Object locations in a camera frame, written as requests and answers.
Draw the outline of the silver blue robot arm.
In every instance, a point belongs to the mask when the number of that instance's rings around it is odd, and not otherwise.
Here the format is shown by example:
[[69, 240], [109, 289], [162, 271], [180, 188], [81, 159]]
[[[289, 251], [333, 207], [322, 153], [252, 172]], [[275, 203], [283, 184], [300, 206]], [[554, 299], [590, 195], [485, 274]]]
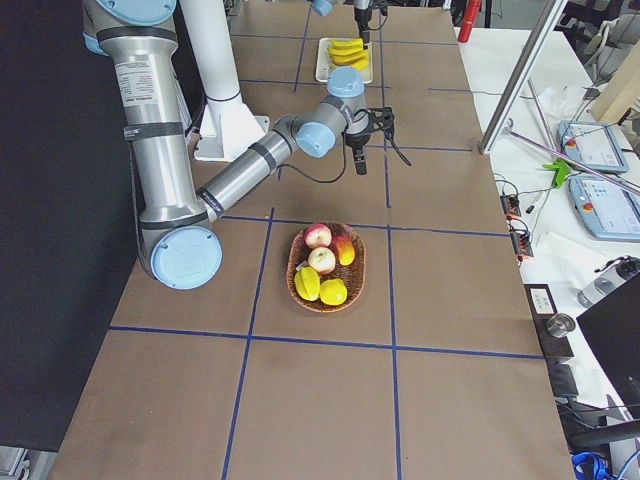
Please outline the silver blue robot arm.
[[[181, 14], [202, 81], [201, 139], [188, 146], [172, 57]], [[244, 103], [224, 6], [219, 1], [86, 1], [87, 47], [110, 57], [126, 115], [124, 137], [145, 207], [139, 256], [155, 280], [188, 290], [218, 271], [222, 247], [211, 224], [296, 151], [320, 158], [340, 135], [367, 137], [360, 73], [340, 67], [311, 112], [277, 122]]]
[[[358, 28], [359, 38], [363, 42], [365, 49], [369, 47], [370, 43], [370, 28], [369, 22], [372, 18], [372, 2], [365, 0], [353, 0], [354, 7], [354, 20]], [[320, 15], [327, 16], [333, 9], [333, 2], [330, 0], [312, 0], [312, 10]]]

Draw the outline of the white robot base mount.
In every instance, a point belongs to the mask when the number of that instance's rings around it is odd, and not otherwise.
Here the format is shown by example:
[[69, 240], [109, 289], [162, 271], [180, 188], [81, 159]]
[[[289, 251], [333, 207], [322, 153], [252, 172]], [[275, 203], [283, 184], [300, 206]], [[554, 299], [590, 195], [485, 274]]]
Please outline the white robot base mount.
[[230, 162], [265, 131], [241, 95], [224, 3], [188, 0], [180, 6], [206, 97], [194, 156]]

